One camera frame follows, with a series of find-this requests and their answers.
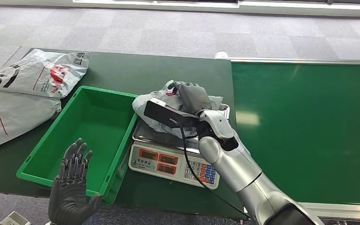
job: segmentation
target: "green plastic bin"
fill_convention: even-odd
[[[17,177],[51,187],[68,146],[79,137],[93,150],[87,196],[99,193],[112,204],[128,169],[137,95],[81,86],[25,159]]]

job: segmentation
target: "white plastic bag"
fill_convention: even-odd
[[[70,54],[32,50],[0,70],[0,90],[64,98],[86,73],[90,52]]]
[[[59,99],[0,91],[0,145],[61,111]]]
[[[159,123],[153,119],[150,119],[146,116],[144,116],[144,110],[145,105],[151,98],[157,98],[161,101],[166,102],[167,106],[170,106],[173,109],[176,110],[182,110],[183,103],[181,101],[180,95],[178,93],[172,93],[173,89],[168,89],[168,85],[173,83],[173,80],[170,80],[165,84],[162,90],[151,92],[147,95],[140,95],[136,97],[136,99],[133,101],[132,106],[135,110],[136,114],[142,118],[143,121],[145,121],[149,127],[154,129],[158,132],[163,133],[169,133],[177,136],[178,138],[181,137],[180,128],[170,128],[162,123]],[[215,97],[215,96],[209,96],[210,102],[212,103],[212,109],[218,110],[221,102],[223,101],[223,97]],[[184,134],[186,137],[192,137],[196,136],[196,128],[195,127],[185,127],[184,128]]]

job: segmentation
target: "black cable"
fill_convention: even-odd
[[[220,200],[222,200],[224,203],[226,203],[227,205],[229,205],[230,207],[232,207],[233,209],[237,210],[239,213],[241,213],[242,215],[244,215],[246,217],[246,219],[250,219],[250,216],[248,214],[246,214],[244,211],[238,209],[235,205],[229,203],[226,199],[224,199],[223,197],[217,195],[212,189],[210,189],[208,186],[206,186],[200,179],[199,177],[195,174],[194,170],[191,167],[190,161],[188,159],[188,155],[187,155],[187,144],[186,144],[186,135],[184,134],[184,130],[183,130],[183,126],[181,123],[179,123],[178,121],[176,121],[178,123],[178,125],[180,126],[180,131],[181,131],[181,137],[183,140],[183,148],[184,148],[184,156],[186,157],[186,162],[188,167],[190,168],[190,171],[192,173],[192,175],[196,178],[196,180],[207,190],[209,190],[214,196],[216,196],[217,198],[219,198]]]

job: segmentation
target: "scale keypad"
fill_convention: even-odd
[[[199,177],[199,180],[208,183],[214,184],[216,177],[216,170],[212,165],[208,165],[205,163],[190,161],[190,165],[195,172],[195,175]],[[194,179],[196,178],[192,175],[190,168],[186,165],[186,169],[184,171],[184,178]]]

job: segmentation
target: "robotic hand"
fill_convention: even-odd
[[[237,194],[255,225],[323,225],[267,178],[225,117],[211,110],[203,87],[184,82],[173,86],[184,112],[175,112],[152,99],[144,115],[171,128],[197,127],[200,154]]]
[[[94,195],[86,200],[86,173],[93,152],[83,152],[87,145],[79,138],[64,154],[59,175],[50,192],[49,219],[51,225],[81,225],[99,208],[102,197]]]

